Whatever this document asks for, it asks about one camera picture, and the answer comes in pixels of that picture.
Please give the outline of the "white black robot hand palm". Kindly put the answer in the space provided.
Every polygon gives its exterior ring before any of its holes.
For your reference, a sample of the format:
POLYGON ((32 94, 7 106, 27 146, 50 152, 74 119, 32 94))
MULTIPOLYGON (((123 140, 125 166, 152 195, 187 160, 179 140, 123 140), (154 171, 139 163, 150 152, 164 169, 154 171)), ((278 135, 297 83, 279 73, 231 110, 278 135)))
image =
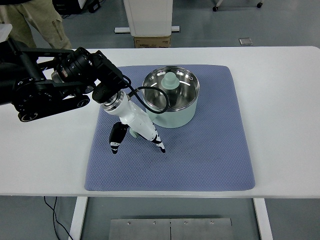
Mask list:
POLYGON ((128 125, 134 138, 141 136, 147 141, 159 141, 158 132, 147 113, 129 100, 125 92, 119 91, 101 106, 108 114, 118 116, 122 124, 128 125))

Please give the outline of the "black white robot index finger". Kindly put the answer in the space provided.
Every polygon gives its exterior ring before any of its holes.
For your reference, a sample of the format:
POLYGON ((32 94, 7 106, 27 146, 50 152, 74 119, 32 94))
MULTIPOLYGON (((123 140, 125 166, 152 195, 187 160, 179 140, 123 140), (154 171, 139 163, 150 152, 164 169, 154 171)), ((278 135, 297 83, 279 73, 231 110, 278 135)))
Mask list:
POLYGON ((160 136, 158 134, 156 134, 153 139, 151 140, 152 143, 156 144, 156 146, 160 149, 160 151, 162 153, 165 153, 166 150, 165 150, 165 146, 160 138, 160 136))

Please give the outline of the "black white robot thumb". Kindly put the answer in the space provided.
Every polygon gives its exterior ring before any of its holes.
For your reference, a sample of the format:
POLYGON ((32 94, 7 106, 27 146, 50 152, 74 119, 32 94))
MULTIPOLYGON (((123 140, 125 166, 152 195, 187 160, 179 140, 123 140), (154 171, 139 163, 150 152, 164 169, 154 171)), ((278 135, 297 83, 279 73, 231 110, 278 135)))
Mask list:
POLYGON ((129 126, 122 122, 116 122, 109 135, 109 145, 113 154, 117 154, 118 148, 124 140, 129 126))

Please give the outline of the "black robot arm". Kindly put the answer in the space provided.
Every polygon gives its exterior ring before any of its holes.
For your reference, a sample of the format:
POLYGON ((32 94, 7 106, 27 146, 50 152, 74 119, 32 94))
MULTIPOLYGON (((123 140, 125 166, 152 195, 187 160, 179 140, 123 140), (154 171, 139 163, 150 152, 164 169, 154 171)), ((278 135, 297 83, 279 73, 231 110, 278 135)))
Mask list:
POLYGON ((30 122, 86 106, 90 100, 118 116, 109 136, 114 154, 127 130, 156 144, 164 144, 146 104, 130 100, 137 95, 131 80, 107 57, 83 47, 76 50, 29 48, 8 39, 0 44, 0 103, 12 104, 22 122, 30 122))

